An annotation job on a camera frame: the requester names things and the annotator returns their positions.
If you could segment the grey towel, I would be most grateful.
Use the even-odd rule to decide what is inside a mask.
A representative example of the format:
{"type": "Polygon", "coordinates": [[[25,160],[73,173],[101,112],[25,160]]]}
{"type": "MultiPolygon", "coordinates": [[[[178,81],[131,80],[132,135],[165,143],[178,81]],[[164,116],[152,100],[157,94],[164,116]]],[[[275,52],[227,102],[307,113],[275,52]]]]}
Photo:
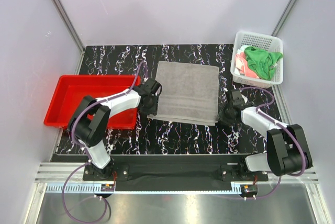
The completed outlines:
{"type": "Polygon", "coordinates": [[[155,80],[162,93],[157,114],[148,118],[203,126],[218,122],[219,67],[160,61],[155,80]]]}

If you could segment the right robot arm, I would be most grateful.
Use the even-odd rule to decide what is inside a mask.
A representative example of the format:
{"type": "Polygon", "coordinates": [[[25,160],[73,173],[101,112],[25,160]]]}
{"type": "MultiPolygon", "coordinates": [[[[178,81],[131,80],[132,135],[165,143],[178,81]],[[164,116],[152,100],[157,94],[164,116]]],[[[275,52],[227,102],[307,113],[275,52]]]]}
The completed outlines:
{"type": "Polygon", "coordinates": [[[238,175],[250,180],[256,172],[271,172],[276,176],[300,176],[313,166],[303,128],[274,119],[253,102],[246,102],[241,91],[228,92],[227,102],[217,120],[227,126],[244,124],[266,139],[265,153],[250,154],[238,166],[238,175]]]}

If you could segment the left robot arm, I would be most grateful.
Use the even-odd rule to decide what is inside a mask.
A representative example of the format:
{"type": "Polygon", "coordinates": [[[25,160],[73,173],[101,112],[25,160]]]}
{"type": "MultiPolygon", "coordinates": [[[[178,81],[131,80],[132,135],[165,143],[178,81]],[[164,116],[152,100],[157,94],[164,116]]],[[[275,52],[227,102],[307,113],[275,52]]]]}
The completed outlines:
{"type": "Polygon", "coordinates": [[[113,165],[103,139],[108,121],[113,116],[129,109],[139,109],[145,115],[156,115],[162,85],[151,78],[143,84],[132,84],[124,91],[103,97],[85,96],[74,112],[68,129],[74,143],[84,149],[89,164],[101,180],[113,174],[113,165]]]}

